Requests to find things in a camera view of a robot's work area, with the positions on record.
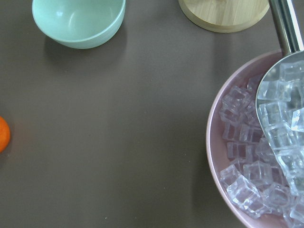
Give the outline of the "metal ice scoop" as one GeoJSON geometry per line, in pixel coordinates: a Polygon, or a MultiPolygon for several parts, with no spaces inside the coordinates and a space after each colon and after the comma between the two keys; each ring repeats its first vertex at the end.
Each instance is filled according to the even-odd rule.
{"type": "Polygon", "coordinates": [[[271,0],[282,58],[261,79],[256,113],[292,195],[304,194],[304,42],[291,0],[271,0]]]}

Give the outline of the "mint green bowl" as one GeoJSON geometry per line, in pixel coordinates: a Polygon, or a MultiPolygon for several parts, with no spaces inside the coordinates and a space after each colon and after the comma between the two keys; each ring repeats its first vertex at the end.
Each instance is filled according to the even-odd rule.
{"type": "Polygon", "coordinates": [[[89,49],[110,40],[125,14],[124,0],[34,0],[37,27],[59,44],[89,49]]]}

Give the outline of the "orange fruit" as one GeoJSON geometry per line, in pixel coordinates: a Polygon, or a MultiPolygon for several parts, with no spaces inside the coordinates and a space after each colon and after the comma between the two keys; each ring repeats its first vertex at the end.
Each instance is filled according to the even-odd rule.
{"type": "Polygon", "coordinates": [[[3,117],[0,117],[0,152],[3,152],[10,142],[10,127],[3,117]]]}

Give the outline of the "wooden stand with round base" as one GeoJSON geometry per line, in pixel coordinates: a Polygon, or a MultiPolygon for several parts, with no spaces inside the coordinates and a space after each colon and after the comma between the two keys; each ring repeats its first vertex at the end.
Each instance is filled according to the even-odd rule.
{"type": "Polygon", "coordinates": [[[268,12],[267,0],[180,0],[185,16],[197,26],[217,32],[243,31],[268,12]]]}

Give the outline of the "pink bowl of ice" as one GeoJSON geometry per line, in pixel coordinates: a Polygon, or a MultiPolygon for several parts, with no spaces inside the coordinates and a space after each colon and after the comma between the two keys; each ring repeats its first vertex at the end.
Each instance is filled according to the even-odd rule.
{"type": "Polygon", "coordinates": [[[257,84],[280,51],[238,69],[219,91],[207,123],[207,156],[214,181],[232,212],[248,228],[301,228],[304,199],[289,188],[260,129],[257,84]]]}

